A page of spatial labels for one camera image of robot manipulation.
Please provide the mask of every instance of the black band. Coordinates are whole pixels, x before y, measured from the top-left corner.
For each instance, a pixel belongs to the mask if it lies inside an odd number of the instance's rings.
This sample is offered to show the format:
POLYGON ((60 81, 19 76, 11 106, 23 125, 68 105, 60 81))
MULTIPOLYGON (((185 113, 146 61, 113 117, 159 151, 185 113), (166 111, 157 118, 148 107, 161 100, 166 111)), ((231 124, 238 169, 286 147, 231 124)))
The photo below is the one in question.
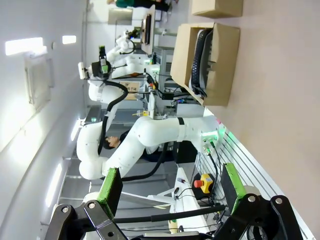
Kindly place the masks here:
POLYGON ((185 125, 185 121, 182 117, 178 117, 179 125, 185 125))

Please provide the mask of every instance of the person with black hair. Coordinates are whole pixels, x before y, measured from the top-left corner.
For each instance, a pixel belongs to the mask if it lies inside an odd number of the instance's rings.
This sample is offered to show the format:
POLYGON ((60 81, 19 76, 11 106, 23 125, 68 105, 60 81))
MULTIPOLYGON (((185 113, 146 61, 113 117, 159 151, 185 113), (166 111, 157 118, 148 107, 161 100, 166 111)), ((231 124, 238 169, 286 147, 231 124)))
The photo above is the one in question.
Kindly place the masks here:
MULTIPOLYGON (((124 133, 121 134, 120 137, 106 136, 103 147, 108 150, 118 148, 121 145, 121 143, 125 140, 129 131, 130 130, 125 131, 124 133)), ((148 161, 148 162, 156 163, 158 161, 160 155, 161 155, 161 151, 158 151, 158 150, 156 150, 155 152, 153 152, 151 154, 147 154, 147 151, 144 150, 141 158, 148 161)), ((165 154, 165 162, 171 162, 171 161, 174 161, 173 153, 172 153, 172 151, 167 150, 166 154, 165 154)))

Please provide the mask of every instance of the person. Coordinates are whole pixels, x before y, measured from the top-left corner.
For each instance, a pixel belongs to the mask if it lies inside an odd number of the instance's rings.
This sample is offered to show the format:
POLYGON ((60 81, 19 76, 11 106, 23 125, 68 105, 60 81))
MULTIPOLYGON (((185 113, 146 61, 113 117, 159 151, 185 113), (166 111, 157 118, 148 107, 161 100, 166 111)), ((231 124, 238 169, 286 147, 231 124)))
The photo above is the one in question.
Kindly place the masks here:
MULTIPOLYGON (((124 133, 121 134, 120 137, 116 137, 116 136, 106 136, 105 137, 105 142, 103 144, 103 147, 105 149, 111 150, 111 149, 116 149, 118 148, 121 143, 125 140, 126 136, 128 135, 130 130, 125 131, 124 133)), ((144 150, 143 154, 141 156, 142 159, 148 161, 148 162, 152 162, 152 163, 156 163, 161 155, 161 151, 156 150, 155 152, 151 153, 151 154, 147 154, 147 151, 144 150)), ((172 151, 167 150, 166 154, 165 154, 165 162, 171 162, 174 161, 174 155, 172 151)))
POLYGON ((112 4, 115 2, 115 5, 118 8, 127 8, 127 7, 133 7, 133 8, 151 8, 152 5, 155 5, 156 10, 160 10, 163 12, 168 12, 171 9, 171 4, 167 4, 164 0, 163 1, 152 1, 152 0, 107 0, 107 4, 112 4))

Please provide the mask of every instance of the black hair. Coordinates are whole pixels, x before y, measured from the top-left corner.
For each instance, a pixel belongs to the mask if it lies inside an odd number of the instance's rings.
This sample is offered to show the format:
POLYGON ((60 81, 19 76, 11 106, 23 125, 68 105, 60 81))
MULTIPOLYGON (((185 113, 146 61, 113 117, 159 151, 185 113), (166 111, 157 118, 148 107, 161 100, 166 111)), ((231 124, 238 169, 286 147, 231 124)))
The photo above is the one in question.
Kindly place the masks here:
POLYGON ((108 136, 106 136, 106 137, 104 138, 103 147, 104 147, 105 149, 108 149, 108 150, 114 149, 113 146, 110 146, 110 142, 107 141, 107 138, 108 138, 108 136))

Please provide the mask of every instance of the open cardboard box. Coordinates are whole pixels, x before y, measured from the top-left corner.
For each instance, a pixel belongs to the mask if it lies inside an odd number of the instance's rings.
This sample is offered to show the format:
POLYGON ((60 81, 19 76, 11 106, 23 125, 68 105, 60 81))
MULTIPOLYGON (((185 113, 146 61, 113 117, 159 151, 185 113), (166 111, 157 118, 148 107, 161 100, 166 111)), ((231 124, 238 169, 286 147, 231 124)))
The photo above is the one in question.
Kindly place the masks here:
POLYGON ((182 24, 176 37, 171 65, 172 79, 204 106, 227 106, 235 74, 240 29, 219 23, 182 24), (202 99, 190 89, 189 81, 195 57, 198 33, 213 28, 210 61, 215 62, 208 74, 207 97, 202 99))
POLYGON ((241 17, 243 0, 192 0, 193 15, 207 18, 241 17))

